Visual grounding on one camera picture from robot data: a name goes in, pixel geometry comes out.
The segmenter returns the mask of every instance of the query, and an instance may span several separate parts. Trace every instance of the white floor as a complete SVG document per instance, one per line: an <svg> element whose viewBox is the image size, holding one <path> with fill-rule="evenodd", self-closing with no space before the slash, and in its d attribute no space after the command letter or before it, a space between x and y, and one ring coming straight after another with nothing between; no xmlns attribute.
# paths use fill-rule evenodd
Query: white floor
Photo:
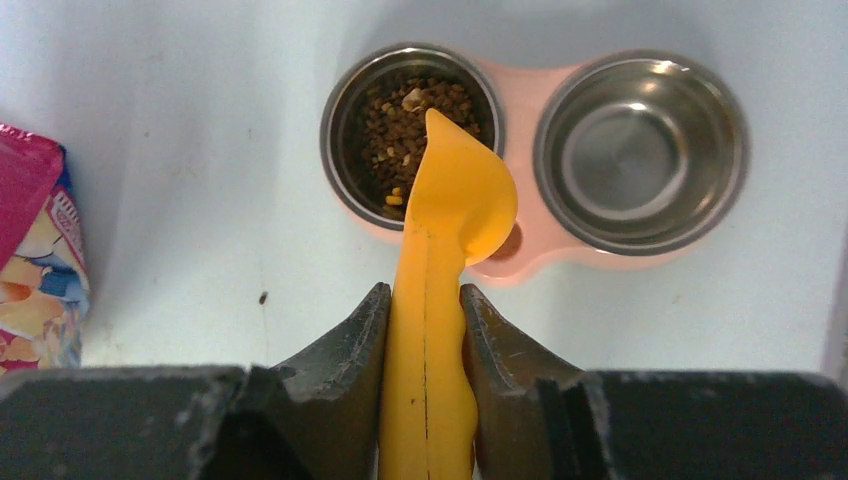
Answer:
<svg viewBox="0 0 848 480"><path fill-rule="evenodd" d="M397 249L340 208L318 123L359 56L422 39L523 66L673 50L747 112L749 182L699 249L487 289L508 318L584 368L838 375L844 0L7 0L0 18L0 121L68 147L95 286L88 365L276 363L391 281Z"/></svg>

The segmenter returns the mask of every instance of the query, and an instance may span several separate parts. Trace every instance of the colorful package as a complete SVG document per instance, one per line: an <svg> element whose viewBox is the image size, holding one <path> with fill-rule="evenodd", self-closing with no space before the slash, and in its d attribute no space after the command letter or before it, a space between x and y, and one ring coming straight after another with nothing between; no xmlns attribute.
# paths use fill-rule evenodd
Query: colorful package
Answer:
<svg viewBox="0 0 848 480"><path fill-rule="evenodd" d="M89 285L58 143L0 124L0 375L78 367Z"/></svg>

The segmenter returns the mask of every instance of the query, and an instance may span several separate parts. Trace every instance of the stainless steel bowl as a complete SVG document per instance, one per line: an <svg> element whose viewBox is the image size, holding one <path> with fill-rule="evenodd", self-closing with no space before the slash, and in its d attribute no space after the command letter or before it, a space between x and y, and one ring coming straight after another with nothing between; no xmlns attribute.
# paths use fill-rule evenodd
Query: stainless steel bowl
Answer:
<svg viewBox="0 0 848 480"><path fill-rule="evenodd" d="M370 88L400 71L460 83L472 98L472 111L482 130L481 141L502 156L503 107L491 82L467 57L428 43L401 43L374 52L354 65L333 89L321 119L321 157L327 179L350 210L362 219L390 230L403 230L403 220L383 210L373 179L359 156L364 146L361 116Z"/></svg>
<svg viewBox="0 0 848 480"><path fill-rule="evenodd" d="M729 89L676 55L631 51L584 66L542 114L534 169L554 217L585 243L656 255L728 212L748 161Z"/></svg>

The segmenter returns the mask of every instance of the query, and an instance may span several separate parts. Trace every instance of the yellow plastic scoop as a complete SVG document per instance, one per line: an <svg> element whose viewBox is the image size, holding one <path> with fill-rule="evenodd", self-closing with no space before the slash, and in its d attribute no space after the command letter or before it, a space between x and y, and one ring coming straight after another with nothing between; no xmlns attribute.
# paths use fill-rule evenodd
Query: yellow plastic scoop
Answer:
<svg viewBox="0 0 848 480"><path fill-rule="evenodd" d="M380 480L471 478L477 407L462 365L459 275L504 242L515 183L436 110L409 196L383 370Z"/></svg>

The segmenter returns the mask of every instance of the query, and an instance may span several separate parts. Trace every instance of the dry cat food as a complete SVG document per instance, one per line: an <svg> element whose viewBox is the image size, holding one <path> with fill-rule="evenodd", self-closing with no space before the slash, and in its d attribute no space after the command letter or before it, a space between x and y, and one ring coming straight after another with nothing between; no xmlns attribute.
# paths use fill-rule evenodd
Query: dry cat food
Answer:
<svg viewBox="0 0 848 480"><path fill-rule="evenodd" d="M403 218L406 201L424 148L427 146L424 112L435 108L480 140L480 126L472 112L471 96L458 83L437 78L395 77L394 82L368 90L363 109L365 148L362 160L376 180L383 209Z"/></svg>

